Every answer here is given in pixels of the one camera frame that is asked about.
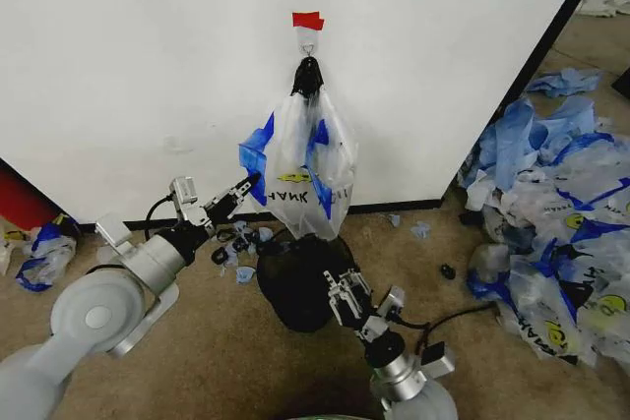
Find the plastic bag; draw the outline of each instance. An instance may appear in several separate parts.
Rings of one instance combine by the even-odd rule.
[[[510,255],[507,245],[479,245],[475,248],[469,263],[482,282],[496,282],[499,273],[510,270]]]
[[[11,242],[6,240],[4,237],[4,227],[0,221],[0,274],[2,275],[7,273],[13,249],[14,247]]]
[[[16,248],[23,248],[29,241],[27,233],[20,230],[4,231],[0,221],[0,274],[6,275],[11,264],[11,255]]]
[[[263,176],[252,198],[295,238],[336,238],[352,195],[358,144],[323,84],[317,60],[304,58],[291,95],[239,145],[240,164]]]
[[[16,279],[32,292],[42,292],[65,273],[74,258],[76,240],[61,233],[60,226],[46,223],[37,233],[29,250],[30,257],[22,264]]]

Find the crumpled plastic bag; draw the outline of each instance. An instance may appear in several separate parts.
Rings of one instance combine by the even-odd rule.
[[[585,134],[605,135],[594,134],[595,126],[594,103],[587,97],[568,97],[544,119],[535,115],[528,98],[511,103],[503,117],[479,137],[477,161],[469,165],[467,176],[461,179],[464,187],[472,187],[472,200],[467,208],[479,207],[478,201],[488,194],[490,181],[507,192],[517,175],[532,168],[537,160],[552,164],[561,153],[572,152],[576,138]]]
[[[65,273],[76,246],[76,240],[63,235],[59,225],[46,223],[27,250],[30,257],[22,264],[16,280],[32,292],[49,289]]]
[[[263,129],[239,145],[240,164],[250,175],[263,176],[251,191],[260,209],[270,211],[295,238],[314,233],[326,240],[337,237],[346,217],[357,151],[353,132],[310,56],[295,74],[293,93]]]
[[[572,95],[597,89],[600,79],[601,71],[598,69],[578,71],[574,68],[564,68],[557,73],[534,79],[528,85],[527,91],[542,90],[547,97]]]

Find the brown carpet floor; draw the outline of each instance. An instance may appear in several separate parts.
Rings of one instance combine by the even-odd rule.
[[[598,90],[588,95],[598,114],[613,118],[626,134],[630,102],[609,85],[630,66],[629,30],[628,17],[576,17],[541,67],[602,68]],[[542,114],[561,101],[541,95],[533,100]],[[376,214],[346,219],[342,234],[375,299],[390,284],[400,285],[408,296],[404,316],[418,322],[476,303],[464,275],[483,235],[458,222],[461,209],[449,193],[439,210],[402,212],[400,228]],[[428,239],[410,233],[417,220],[431,225]],[[55,298],[95,264],[99,245],[97,237],[87,237],[63,280],[42,294],[28,293],[14,281],[18,261],[9,276],[0,277],[0,359],[45,340]],[[314,334],[288,331],[255,281],[238,286],[233,272],[220,277],[210,261],[214,248],[207,245],[180,275],[180,300],[142,343],[121,360],[98,355],[77,370],[55,420],[248,420],[316,413],[381,418],[369,392],[362,347],[352,332],[335,322]],[[440,275],[444,263],[457,269],[455,280]],[[400,332],[412,346],[415,333]],[[457,370],[444,385],[463,420],[630,418],[630,382],[608,359],[600,358],[594,370],[538,360],[488,312],[458,318],[431,339],[446,340],[457,356]]]

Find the white plastic bag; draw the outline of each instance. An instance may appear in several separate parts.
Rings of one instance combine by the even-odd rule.
[[[16,279],[22,287],[32,292],[50,288],[61,277],[66,266],[75,256],[77,243],[74,238],[61,234],[55,223],[46,223],[39,232],[30,250],[30,257],[22,264]]]
[[[252,197],[295,238],[315,233],[331,240],[347,214],[358,146],[328,93],[320,88],[316,95],[287,97],[265,129],[241,144],[241,164],[253,173],[264,162]],[[257,134],[269,138],[256,150]]]

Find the black baseboard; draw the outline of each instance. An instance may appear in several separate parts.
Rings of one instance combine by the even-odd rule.
[[[365,214],[365,213],[379,213],[385,211],[403,211],[403,210],[431,210],[431,209],[439,209],[442,207],[442,203],[444,202],[444,198],[442,199],[428,199],[425,201],[407,201],[407,202],[391,202],[387,204],[368,204],[365,206],[350,206],[347,213],[350,215],[357,214]],[[234,217],[234,220],[245,220],[245,221],[273,221],[278,220],[275,218],[270,212],[263,211],[260,213],[239,213]],[[149,222],[145,222],[144,220],[130,220],[125,221],[125,225],[131,231],[155,229],[155,228],[165,228],[168,226],[173,226],[177,223],[176,218],[160,218],[151,220]],[[226,221],[220,221],[218,224],[227,223]],[[94,233],[95,225],[93,223],[82,223],[79,225],[81,231],[84,233]]]

